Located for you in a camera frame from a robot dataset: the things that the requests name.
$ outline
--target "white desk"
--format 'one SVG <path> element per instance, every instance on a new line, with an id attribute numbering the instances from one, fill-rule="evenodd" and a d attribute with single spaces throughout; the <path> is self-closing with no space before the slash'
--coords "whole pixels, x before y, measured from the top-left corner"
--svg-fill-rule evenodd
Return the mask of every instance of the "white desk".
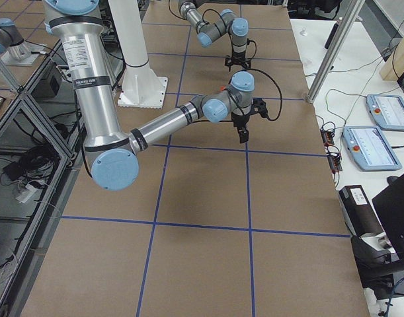
<path id="1" fill-rule="evenodd" d="M 297 46 L 303 63 L 305 75 L 316 73 L 325 56 L 324 44 L 333 27 L 333 21 L 320 20 L 292 20 L 292 28 L 296 38 Z M 334 62 L 333 71 L 344 71 L 347 69 L 357 69 L 360 66 L 370 63 L 380 56 L 374 43 L 361 22 L 355 22 L 343 47 Z M 365 66 L 357 71 L 346 73 L 329 73 L 327 80 L 322 86 L 314 103 L 318 116 L 325 121 L 332 121 L 337 127 L 343 126 L 343 121 L 326 110 L 325 95 L 334 88 L 349 94 L 377 94 L 398 87 L 396 82 L 381 80 L 379 71 L 384 65 L 384 61 L 379 58 L 371 65 Z M 307 83 L 313 82 L 314 76 L 307 77 Z M 399 94 L 404 97 L 403 91 L 398 88 L 391 94 Z M 339 92 L 332 91 L 328 95 L 329 109 L 340 116 L 347 118 L 350 109 L 354 105 L 353 111 L 347 120 L 347 125 L 375 125 L 366 107 L 366 99 L 357 96 L 346 96 Z M 337 129 L 335 134 L 335 144 L 341 150 L 343 160 L 341 162 L 343 171 L 340 173 L 340 181 L 337 190 L 346 185 L 360 184 L 364 188 L 366 195 L 371 200 L 380 193 L 386 186 L 386 178 L 390 175 L 400 176 L 404 173 L 404 149 L 396 149 L 395 154 L 399 158 L 403 168 L 395 172 L 363 172 L 352 161 L 350 153 L 342 148 L 340 138 L 342 129 Z M 385 136 L 390 145 L 404 145 L 404 132 L 385 131 Z M 404 317 L 404 299 L 393 299 L 394 306 L 391 307 L 389 315 L 391 317 Z M 382 310 L 386 309 L 385 300 L 380 301 Z"/>

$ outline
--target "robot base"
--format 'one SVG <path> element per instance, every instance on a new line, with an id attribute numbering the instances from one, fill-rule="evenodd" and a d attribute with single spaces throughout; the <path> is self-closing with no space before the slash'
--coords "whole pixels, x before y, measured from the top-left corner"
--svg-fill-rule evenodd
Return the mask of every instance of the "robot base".
<path id="1" fill-rule="evenodd" d="M 118 105 L 123 107 L 162 108 L 168 78 L 158 77 L 147 67 L 143 72 L 127 68 Z"/>

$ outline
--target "black computer monitor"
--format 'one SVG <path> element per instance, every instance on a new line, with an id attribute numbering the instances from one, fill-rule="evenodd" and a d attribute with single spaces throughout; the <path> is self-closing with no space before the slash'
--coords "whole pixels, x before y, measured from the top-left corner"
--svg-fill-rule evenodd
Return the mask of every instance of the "black computer monitor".
<path id="1" fill-rule="evenodd" d="M 372 199 L 375 211 L 399 261 L 382 267 L 381 273 L 404 270 L 404 174 Z"/>

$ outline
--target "white column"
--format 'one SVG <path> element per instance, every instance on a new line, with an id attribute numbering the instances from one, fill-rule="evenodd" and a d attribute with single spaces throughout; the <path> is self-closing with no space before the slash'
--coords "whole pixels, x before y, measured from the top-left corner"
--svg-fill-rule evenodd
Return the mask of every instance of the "white column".
<path id="1" fill-rule="evenodd" d="M 127 69 L 118 104 L 162 108 L 168 78 L 150 68 L 137 0 L 108 0 Z"/>

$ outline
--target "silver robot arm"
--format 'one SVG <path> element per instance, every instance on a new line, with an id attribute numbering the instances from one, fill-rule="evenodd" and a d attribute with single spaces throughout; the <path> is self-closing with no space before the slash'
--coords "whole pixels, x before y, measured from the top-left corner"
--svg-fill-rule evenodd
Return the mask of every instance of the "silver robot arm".
<path id="1" fill-rule="evenodd" d="M 31 51 L 14 22 L 9 18 L 0 18 L 0 54 L 7 50 L 17 61 L 31 56 Z"/>
<path id="2" fill-rule="evenodd" d="M 77 1 L 71 8 L 70 1 L 45 0 L 46 24 L 62 41 L 87 130 L 84 148 L 93 180 L 104 189 L 122 190 L 137 178 L 136 154 L 157 140 L 203 116 L 212 122 L 219 122 L 230 113 L 248 116 L 254 78 L 247 72 L 236 73 L 220 93 L 196 96 L 130 134 L 124 133 L 99 40 L 103 26 L 98 2 Z"/>
<path id="3" fill-rule="evenodd" d="M 225 59 L 225 66 L 231 69 L 232 65 L 240 65 L 243 68 L 251 67 L 251 59 L 246 58 L 246 49 L 250 40 L 249 23 L 245 18 L 239 18 L 230 9 L 225 9 L 220 15 L 220 19 L 213 24 L 205 21 L 203 15 L 197 10 L 199 3 L 196 0 L 180 0 L 179 11 L 181 17 L 189 21 L 197 32 L 200 44 L 206 48 L 224 34 L 229 34 L 231 38 L 232 53 Z"/>

